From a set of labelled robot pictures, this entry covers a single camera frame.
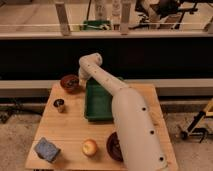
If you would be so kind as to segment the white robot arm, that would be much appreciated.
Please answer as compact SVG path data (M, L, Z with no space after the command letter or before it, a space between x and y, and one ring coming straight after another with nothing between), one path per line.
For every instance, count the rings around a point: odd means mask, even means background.
M99 53L79 59L79 77L93 77L112 95L112 115L127 171L169 171L144 97L101 68Z

